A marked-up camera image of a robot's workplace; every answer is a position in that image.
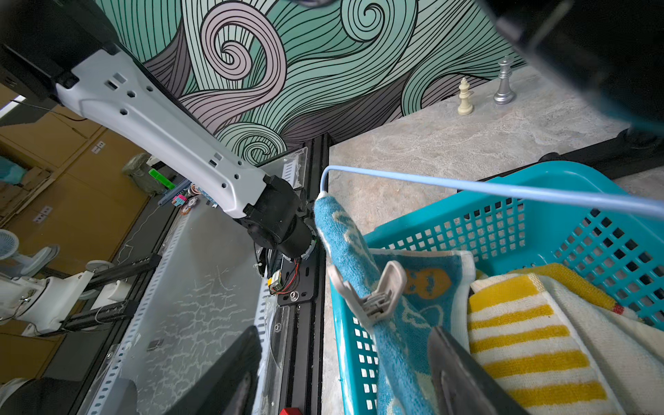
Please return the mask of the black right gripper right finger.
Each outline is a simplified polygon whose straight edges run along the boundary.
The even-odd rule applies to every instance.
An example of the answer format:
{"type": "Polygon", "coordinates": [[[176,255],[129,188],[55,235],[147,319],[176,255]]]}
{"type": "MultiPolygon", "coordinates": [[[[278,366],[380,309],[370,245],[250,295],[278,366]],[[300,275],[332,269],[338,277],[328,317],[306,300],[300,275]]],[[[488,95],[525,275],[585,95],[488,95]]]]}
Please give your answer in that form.
{"type": "Polygon", "coordinates": [[[427,343],[437,407],[442,414],[525,414],[446,330],[436,327],[427,343]]]}

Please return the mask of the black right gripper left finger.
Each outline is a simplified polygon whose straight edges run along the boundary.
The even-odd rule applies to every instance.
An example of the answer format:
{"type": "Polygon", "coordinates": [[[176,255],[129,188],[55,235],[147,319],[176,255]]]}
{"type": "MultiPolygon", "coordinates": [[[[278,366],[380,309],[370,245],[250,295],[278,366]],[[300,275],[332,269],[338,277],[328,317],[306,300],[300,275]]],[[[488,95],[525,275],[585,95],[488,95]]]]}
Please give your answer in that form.
{"type": "Polygon", "coordinates": [[[259,331],[247,328],[169,414],[250,414],[258,388],[259,331]]]}

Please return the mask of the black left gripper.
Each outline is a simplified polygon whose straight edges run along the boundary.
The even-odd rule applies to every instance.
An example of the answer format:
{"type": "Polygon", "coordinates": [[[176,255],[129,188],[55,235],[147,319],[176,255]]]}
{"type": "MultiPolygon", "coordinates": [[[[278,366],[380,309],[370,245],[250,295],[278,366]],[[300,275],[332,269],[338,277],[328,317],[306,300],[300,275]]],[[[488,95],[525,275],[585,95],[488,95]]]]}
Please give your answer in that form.
{"type": "Polygon", "coordinates": [[[481,1],[514,49],[596,109],[663,132],[661,1],[481,1]]]}

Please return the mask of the blue rabbit print towel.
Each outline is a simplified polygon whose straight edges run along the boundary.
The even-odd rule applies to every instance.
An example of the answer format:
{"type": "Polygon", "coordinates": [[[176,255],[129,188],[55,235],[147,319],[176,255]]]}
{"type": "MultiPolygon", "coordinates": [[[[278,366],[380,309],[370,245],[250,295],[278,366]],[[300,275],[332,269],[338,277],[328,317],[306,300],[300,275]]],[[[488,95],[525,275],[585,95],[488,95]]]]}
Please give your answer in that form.
{"type": "Polygon", "coordinates": [[[441,328],[469,347],[474,255],[372,249],[325,191],[315,202],[315,223],[329,260],[345,413],[439,413],[428,338],[441,328]]]}

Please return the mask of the yellow striped towel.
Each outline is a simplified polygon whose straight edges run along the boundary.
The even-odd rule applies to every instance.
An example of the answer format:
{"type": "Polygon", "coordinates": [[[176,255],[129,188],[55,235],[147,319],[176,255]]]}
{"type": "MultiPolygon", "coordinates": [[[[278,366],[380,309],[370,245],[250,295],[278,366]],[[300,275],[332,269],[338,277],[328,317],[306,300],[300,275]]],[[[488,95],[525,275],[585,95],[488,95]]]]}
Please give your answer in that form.
{"type": "Polygon", "coordinates": [[[531,414],[660,414],[663,334],[565,266],[479,278],[470,354],[531,414]]]}

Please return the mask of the grey clothespin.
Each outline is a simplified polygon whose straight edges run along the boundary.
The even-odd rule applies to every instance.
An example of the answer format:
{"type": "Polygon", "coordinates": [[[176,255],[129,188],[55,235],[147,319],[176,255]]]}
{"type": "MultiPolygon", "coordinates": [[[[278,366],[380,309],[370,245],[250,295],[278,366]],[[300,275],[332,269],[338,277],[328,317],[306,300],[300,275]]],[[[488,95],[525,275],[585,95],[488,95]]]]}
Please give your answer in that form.
{"type": "Polygon", "coordinates": [[[407,282],[404,267],[398,261],[388,261],[377,288],[366,297],[360,297],[335,266],[329,266],[327,273],[337,293],[342,296],[360,325],[370,333],[377,322],[393,316],[407,282]]]}

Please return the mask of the light blue wire hanger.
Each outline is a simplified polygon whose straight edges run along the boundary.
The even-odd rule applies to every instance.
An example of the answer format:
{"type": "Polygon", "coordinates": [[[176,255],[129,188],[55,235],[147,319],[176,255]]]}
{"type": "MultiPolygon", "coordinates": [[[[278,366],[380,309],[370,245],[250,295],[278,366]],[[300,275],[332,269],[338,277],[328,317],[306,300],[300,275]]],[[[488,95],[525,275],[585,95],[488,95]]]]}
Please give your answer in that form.
{"type": "Polygon", "coordinates": [[[363,169],[349,166],[330,165],[321,176],[320,191],[328,191],[327,179],[332,171],[340,171],[363,176],[373,176],[408,183],[418,183],[442,188],[456,188],[487,195],[520,198],[536,202],[549,202],[575,207],[610,210],[622,214],[645,216],[652,219],[663,219],[663,202],[633,195],[611,195],[568,190],[551,190],[522,185],[501,183],[471,182],[450,178],[420,176],[405,173],[389,172],[375,169],[363,169]]]}

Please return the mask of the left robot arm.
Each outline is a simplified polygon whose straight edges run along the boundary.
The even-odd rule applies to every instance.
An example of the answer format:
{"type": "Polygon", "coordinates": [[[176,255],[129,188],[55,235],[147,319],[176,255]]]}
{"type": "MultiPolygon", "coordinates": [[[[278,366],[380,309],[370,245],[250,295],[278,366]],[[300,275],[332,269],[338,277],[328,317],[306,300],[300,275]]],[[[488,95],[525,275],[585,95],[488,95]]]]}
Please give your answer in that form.
{"type": "Polygon", "coordinates": [[[405,80],[403,114],[449,74],[514,54],[601,112],[663,131],[660,1],[4,1],[1,80],[133,141],[261,247],[314,232],[259,166],[306,115],[405,80]]]}

